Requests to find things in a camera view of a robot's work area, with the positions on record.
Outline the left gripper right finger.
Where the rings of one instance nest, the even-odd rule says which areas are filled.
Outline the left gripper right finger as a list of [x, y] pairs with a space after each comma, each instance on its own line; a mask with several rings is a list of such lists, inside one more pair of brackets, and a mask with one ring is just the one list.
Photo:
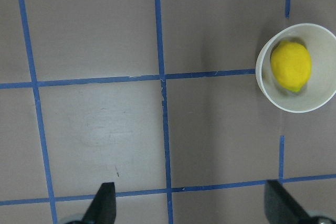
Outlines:
[[269, 223], [315, 223], [277, 180], [265, 183], [264, 213]]

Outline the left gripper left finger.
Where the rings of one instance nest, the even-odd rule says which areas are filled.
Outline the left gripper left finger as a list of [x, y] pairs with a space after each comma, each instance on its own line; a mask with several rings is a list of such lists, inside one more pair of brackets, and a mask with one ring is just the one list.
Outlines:
[[101, 184], [79, 223], [114, 224], [116, 191], [114, 182]]

